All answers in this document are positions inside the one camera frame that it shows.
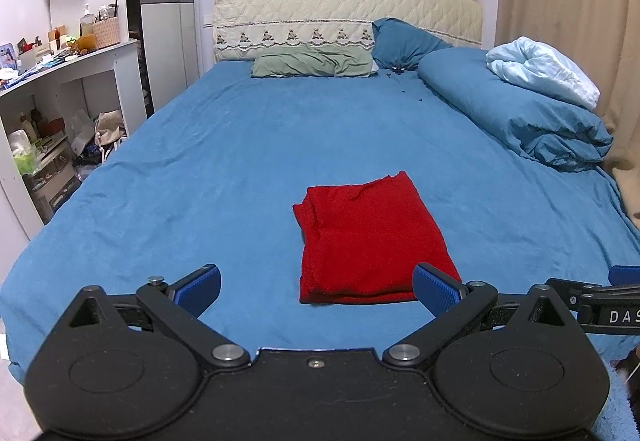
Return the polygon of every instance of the plastic bag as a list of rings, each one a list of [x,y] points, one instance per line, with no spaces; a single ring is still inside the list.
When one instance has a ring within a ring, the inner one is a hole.
[[[94,123],[83,109],[80,109],[76,114],[71,116],[70,120],[71,130],[74,133],[71,150],[74,151],[76,156],[79,156],[86,144],[95,136]]]
[[[27,133],[20,129],[9,134],[8,139],[20,175],[33,174],[36,170],[36,155]]]

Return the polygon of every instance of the picture frame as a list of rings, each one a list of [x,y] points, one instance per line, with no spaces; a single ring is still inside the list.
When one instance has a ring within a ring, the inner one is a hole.
[[[13,44],[0,46],[0,69],[6,67],[18,70],[18,55],[15,53]]]

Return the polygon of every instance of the blue pillow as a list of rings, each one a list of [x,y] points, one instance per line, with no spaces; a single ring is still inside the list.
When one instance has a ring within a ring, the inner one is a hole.
[[[376,63],[385,69],[400,67],[415,70],[427,53],[452,47],[434,34],[398,18],[379,18],[372,26],[376,45],[371,54]]]

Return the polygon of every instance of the floor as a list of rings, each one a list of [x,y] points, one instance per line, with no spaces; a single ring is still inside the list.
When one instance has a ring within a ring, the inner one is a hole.
[[[0,319],[0,333],[4,324]],[[22,386],[9,373],[9,362],[0,360],[0,441],[30,441],[40,428],[22,393]]]

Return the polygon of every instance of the blue gripper pad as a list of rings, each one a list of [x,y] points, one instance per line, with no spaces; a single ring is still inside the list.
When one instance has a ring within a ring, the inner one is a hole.
[[[414,268],[412,283],[415,297],[435,317],[455,306],[468,294],[464,284],[425,262]]]
[[[613,266],[609,270],[609,283],[612,286],[640,284],[640,266]]]
[[[215,264],[207,264],[169,286],[167,296],[196,318],[220,295],[222,279]]]

